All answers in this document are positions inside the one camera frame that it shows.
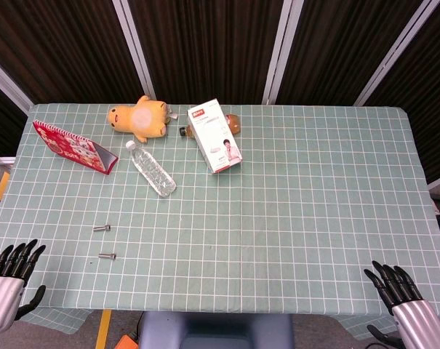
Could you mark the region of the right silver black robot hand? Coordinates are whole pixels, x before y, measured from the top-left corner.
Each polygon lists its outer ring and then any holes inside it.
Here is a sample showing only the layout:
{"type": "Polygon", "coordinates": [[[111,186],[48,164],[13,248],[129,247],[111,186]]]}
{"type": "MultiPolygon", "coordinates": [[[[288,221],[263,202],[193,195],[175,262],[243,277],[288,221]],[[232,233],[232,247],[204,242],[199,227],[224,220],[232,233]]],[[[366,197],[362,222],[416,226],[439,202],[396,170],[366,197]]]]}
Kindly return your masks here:
{"type": "Polygon", "coordinates": [[[389,336],[369,325],[371,335],[393,348],[440,348],[440,319],[412,277],[397,265],[381,265],[375,260],[372,265],[379,274],[368,269],[364,273],[393,316],[400,336],[389,336]]]}

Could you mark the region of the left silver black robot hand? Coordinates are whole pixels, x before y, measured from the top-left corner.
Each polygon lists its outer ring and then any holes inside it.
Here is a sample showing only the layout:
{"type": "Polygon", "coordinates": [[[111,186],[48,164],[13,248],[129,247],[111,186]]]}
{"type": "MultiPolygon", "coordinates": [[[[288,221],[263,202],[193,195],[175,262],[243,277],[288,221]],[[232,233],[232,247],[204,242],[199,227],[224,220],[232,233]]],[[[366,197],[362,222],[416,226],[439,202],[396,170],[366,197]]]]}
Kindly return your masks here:
{"type": "Polygon", "coordinates": [[[9,245],[0,254],[0,334],[13,322],[35,310],[42,301],[46,287],[39,286],[32,300],[21,305],[21,299],[45,245],[36,247],[37,240],[9,245]]]}

